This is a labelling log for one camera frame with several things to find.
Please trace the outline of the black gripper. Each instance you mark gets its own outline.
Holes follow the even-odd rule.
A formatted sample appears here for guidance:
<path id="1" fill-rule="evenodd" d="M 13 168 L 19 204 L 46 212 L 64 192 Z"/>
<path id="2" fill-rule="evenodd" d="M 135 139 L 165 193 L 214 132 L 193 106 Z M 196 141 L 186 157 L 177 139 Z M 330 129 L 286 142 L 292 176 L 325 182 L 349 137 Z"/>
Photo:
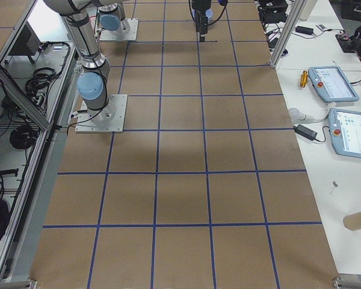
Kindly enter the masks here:
<path id="1" fill-rule="evenodd" d="M 196 32 L 199 35 L 199 42 L 205 41 L 208 33 L 208 17 L 206 12 L 211 8 L 211 0 L 191 0 L 191 8 L 195 11 Z"/>

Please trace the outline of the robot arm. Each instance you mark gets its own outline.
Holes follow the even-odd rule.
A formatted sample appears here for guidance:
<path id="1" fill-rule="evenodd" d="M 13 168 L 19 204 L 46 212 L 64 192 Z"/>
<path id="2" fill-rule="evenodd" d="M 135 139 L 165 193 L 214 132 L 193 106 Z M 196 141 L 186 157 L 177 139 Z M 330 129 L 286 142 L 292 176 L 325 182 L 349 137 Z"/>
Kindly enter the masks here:
<path id="1" fill-rule="evenodd" d="M 125 15 L 122 2 L 99 7 L 100 24 L 102 28 L 114 35 L 124 35 L 129 32 L 130 25 Z"/>
<path id="2" fill-rule="evenodd" d="M 111 120 L 116 108 L 110 104 L 107 79 L 110 65 L 93 32 L 87 7 L 99 9 L 100 24 L 107 31 L 124 34 L 129 31 L 122 1 L 45 1 L 58 13 L 65 24 L 75 48 L 81 56 L 83 73 L 77 80 L 76 88 L 87 106 L 87 120 L 103 122 Z"/>

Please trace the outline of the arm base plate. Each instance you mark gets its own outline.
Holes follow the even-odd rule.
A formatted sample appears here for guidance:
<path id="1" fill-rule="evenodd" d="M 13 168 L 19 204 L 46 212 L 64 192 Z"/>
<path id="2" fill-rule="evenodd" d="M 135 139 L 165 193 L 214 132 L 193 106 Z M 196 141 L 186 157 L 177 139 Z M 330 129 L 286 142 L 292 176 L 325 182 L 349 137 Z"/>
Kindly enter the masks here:
<path id="1" fill-rule="evenodd" d="M 138 19 L 103 15 L 100 18 L 99 40 L 101 42 L 124 42 L 136 41 L 138 30 Z"/>
<path id="2" fill-rule="evenodd" d="M 84 101 L 81 103 L 81 110 L 86 112 L 79 114 L 78 122 L 75 126 L 77 133 L 106 133 L 106 132 L 123 132 L 126 107 L 128 103 L 127 95 L 108 95 L 108 105 L 96 117 L 97 114 L 92 110 L 87 110 Z"/>

